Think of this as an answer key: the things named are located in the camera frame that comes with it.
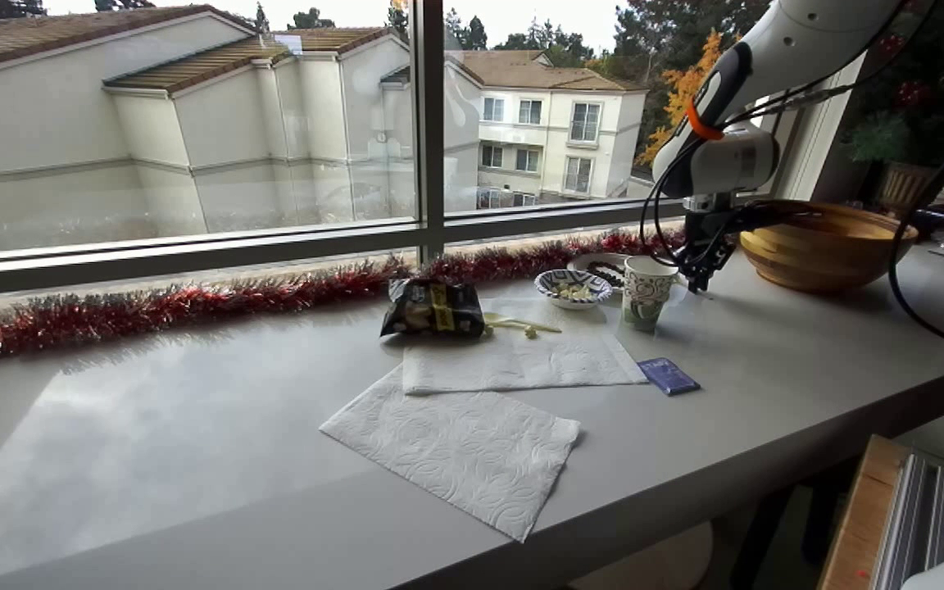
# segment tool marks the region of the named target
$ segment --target white napkin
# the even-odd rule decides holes
[[[401,371],[319,428],[516,541],[534,532],[579,434],[498,395],[404,396]]]
[[[641,371],[612,338],[498,336],[470,347],[404,352],[410,396],[453,390],[541,390],[641,384]]]

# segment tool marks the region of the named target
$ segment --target white desk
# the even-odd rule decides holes
[[[912,254],[900,271],[944,312],[944,259]],[[384,305],[0,361],[0,590],[555,586],[944,414],[944,342],[885,282],[809,300],[730,259],[656,338],[615,305],[546,309],[528,282],[484,309],[615,332],[706,390],[519,395],[588,434],[519,549],[319,435],[401,361],[377,342]]]

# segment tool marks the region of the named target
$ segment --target paper cup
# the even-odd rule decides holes
[[[626,257],[624,317],[636,332],[651,336],[660,329],[674,277],[674,267],[660,267],[648,257]]]

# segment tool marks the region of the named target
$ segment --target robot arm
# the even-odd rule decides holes
[[[900,0],[773,0],[761,23],[706,77],[689,120],[651,161],[660,192],[686,197],[686,248],[674,257],[691,292],[706,292],[752,220],[730,192],[768,184],[776,142],[724,126],[773,92],[824,82],[851,62],[898,12]]]

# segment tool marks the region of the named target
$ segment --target tinsel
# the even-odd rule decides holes
[[[235,321],[251,314],[294,314],[319,305],[384,300],[387,285],[404,277],[447,282],[500,282],[567,267],[588,254],[660,254],[660,239],[641,243],[636,232],[604,232],[594,239],[562,239],[528,248],[475,248],[443,257],[412,271],[404,259],[364,261],[332,271],[294,271],[271,278],[191,282],[120,296],[48,296],[0,312],[0,357],[112,344],[169,329]]]

